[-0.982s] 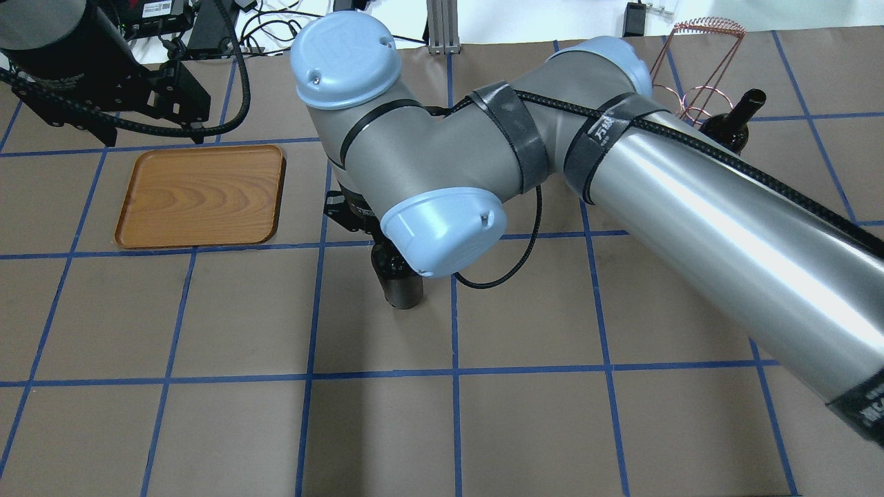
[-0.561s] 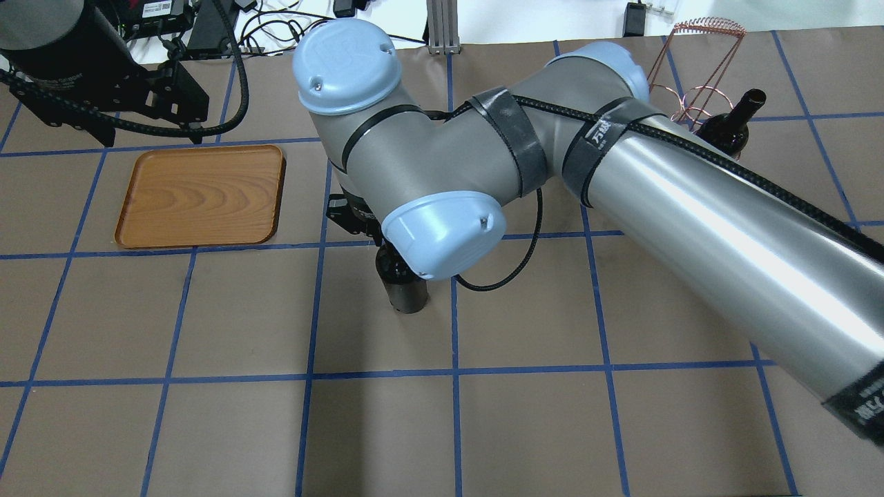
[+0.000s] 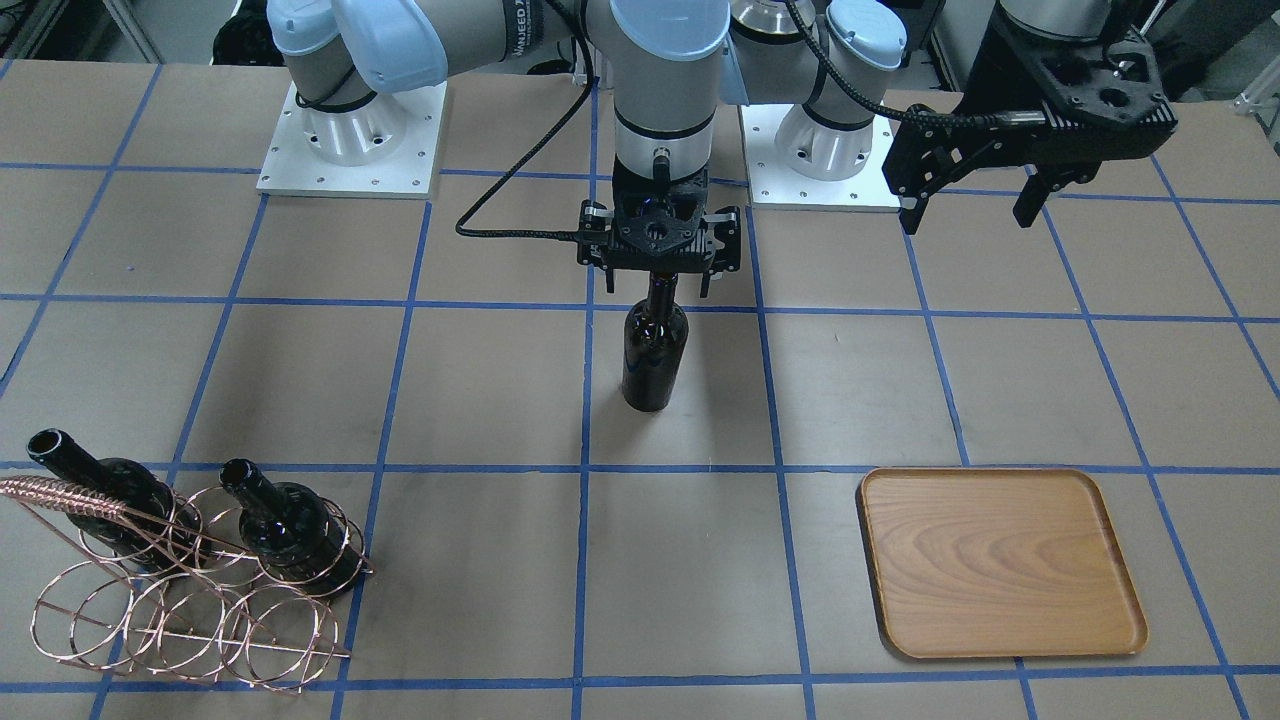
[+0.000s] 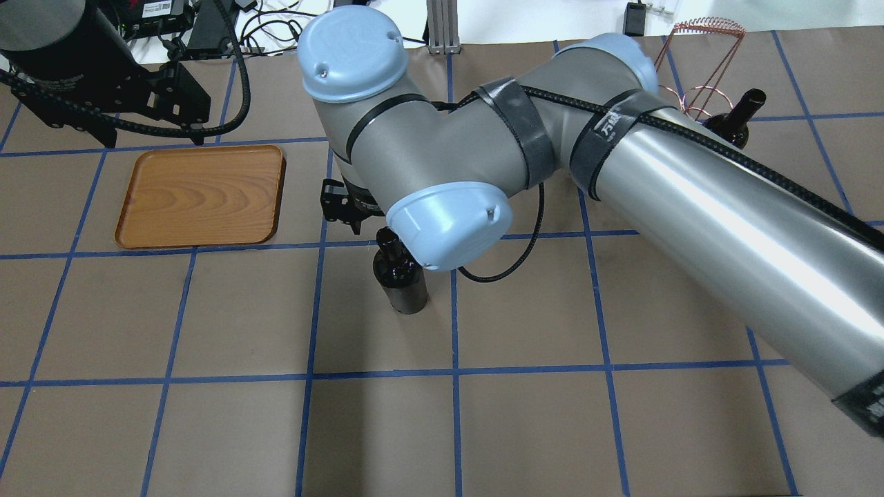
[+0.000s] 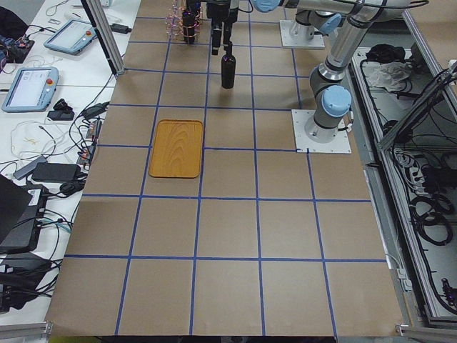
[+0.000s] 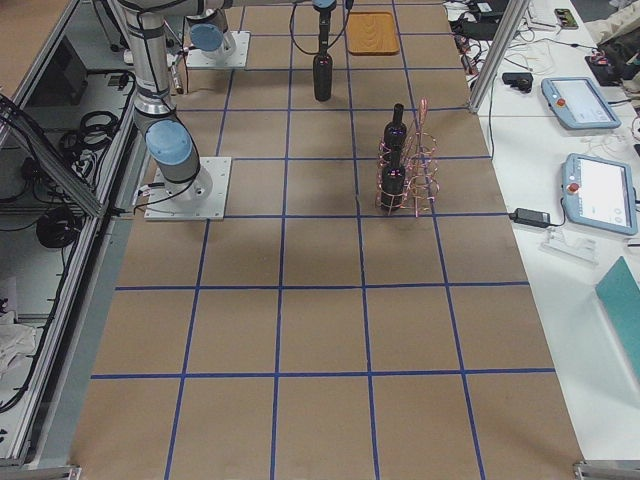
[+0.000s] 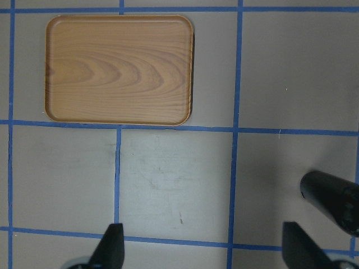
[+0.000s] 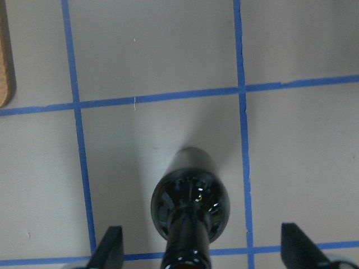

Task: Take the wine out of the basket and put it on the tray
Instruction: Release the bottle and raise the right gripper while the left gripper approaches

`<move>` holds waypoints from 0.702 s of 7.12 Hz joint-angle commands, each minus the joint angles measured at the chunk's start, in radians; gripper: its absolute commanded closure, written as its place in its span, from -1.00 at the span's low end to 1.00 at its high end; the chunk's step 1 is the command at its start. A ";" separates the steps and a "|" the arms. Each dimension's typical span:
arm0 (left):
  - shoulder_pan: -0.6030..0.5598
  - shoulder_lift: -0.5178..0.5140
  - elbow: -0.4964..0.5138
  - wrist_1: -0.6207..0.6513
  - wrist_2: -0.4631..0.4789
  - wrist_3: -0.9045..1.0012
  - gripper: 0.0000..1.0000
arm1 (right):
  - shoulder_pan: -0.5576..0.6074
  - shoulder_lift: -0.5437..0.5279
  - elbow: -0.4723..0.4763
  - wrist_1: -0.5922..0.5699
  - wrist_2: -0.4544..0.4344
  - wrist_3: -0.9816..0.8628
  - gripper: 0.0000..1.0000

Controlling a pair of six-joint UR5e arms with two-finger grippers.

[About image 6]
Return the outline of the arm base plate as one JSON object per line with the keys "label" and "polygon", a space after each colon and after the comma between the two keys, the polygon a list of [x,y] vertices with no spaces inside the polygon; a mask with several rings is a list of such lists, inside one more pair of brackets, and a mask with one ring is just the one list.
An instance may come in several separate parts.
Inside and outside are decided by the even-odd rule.
{"label": "arm base plate", "polygon": [[248,31],[211,30],[192,41],[186,65],[196,70],[244,69],[251,34]]}
{"label": "arm base plate", "polygon": [[200,171],[192,183],[183,186],[169,183],[160,169],[154,183],[161,186],[150,190],[144,208],[149,221],[223,220],[231,176],[231,157],[201,157]]}

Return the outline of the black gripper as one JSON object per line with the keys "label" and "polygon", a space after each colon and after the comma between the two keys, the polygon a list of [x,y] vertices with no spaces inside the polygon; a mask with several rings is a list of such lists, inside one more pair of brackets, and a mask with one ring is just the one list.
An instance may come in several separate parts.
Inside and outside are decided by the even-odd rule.
{"label": "black gripper", "polygon": [[331,15],[336,8],[336,1],[313,0],[312,5],[319,14],[318,49],[327,50],[329,48]]}

